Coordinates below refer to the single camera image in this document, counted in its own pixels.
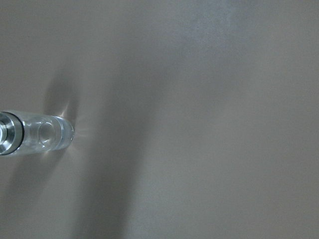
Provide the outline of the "clear glass sauce bottle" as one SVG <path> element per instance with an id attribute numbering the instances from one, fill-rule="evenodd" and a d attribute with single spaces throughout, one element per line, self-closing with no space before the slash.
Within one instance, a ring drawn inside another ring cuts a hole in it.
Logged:
<path id="1" fill-rule="evenodd" d="M 74 137 L 72 124 L 58 116 L 17 111 L 0 113 L 0 154 L 16 156 L 61 150 Z"/>

